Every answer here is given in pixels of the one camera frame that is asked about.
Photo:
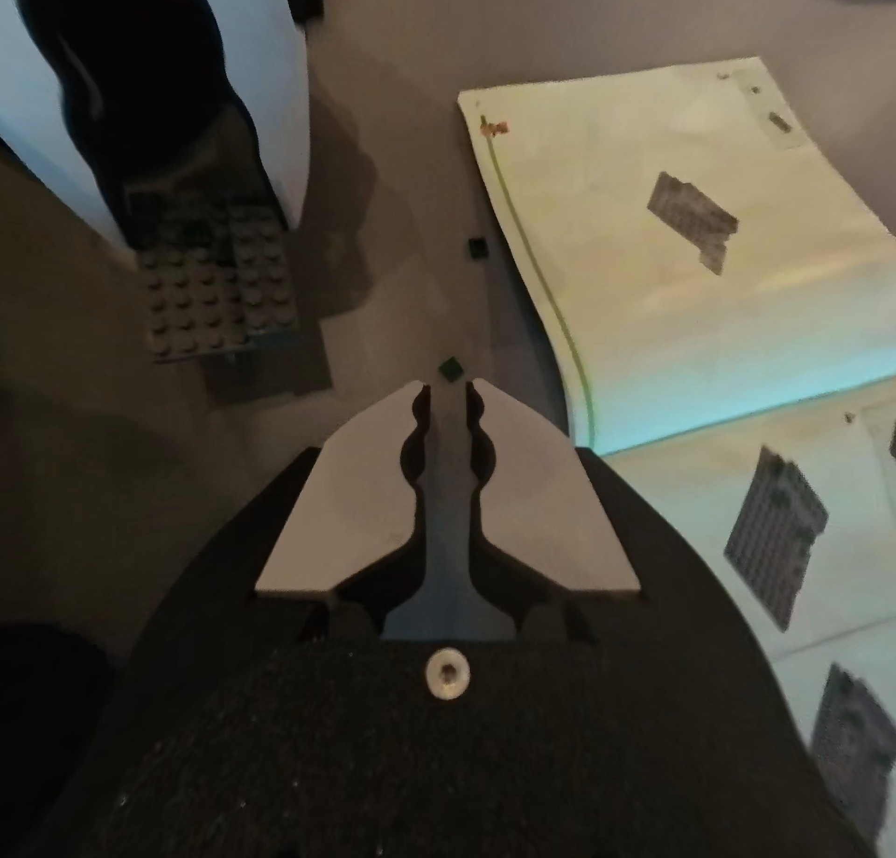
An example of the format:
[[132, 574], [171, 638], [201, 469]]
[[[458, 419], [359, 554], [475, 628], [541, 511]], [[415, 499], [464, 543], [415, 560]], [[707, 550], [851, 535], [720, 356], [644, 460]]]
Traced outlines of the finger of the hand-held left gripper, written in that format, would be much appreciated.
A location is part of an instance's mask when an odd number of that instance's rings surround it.
[[252, 135], [263, 183], [288, 229], [310, 174], [308, 45], [288, 0], [196, 0], [219, 46], [229, 96]]
[[1, 0], [1, 135], [19, 161], [111, 250], [128, 250], [66, 129], [59, 80], [31, 38], [17, 0]]

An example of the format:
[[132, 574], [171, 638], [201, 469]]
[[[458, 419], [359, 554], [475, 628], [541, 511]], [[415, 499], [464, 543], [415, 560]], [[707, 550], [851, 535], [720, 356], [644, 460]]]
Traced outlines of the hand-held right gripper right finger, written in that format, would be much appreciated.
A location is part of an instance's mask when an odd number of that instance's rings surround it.
[[639, 597], [641, 581], [571, 440], [486, 380], [466, 383], [466, 413], [477, 593], [515, 624], [539, 606]]

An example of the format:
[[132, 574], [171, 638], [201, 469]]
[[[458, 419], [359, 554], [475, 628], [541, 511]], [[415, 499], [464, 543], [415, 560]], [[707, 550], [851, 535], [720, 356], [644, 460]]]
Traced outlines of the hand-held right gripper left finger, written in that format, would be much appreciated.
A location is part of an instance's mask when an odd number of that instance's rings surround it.
[[430, 386], [412, 380], [324, 442], [255, 595], [360, 605], [383, 624], [420, 590], [430, 410]]

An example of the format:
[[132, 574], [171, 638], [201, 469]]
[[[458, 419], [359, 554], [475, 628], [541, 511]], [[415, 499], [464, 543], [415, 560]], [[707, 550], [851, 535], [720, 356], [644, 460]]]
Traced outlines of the grey studded building plate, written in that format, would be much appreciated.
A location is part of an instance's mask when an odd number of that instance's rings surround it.
[[154, 363], [236, 355], [298, 332], [286, 228], [265, 192], [142, 189], [127, 209]]

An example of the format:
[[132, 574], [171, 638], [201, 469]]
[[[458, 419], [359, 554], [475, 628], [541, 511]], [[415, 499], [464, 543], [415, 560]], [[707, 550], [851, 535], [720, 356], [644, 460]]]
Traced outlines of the open instruction booklet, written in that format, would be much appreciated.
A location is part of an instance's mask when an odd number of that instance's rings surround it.
[[894, 856], [894, 231], [760, 57], [457, 102], [572, 441], [727, 589]]

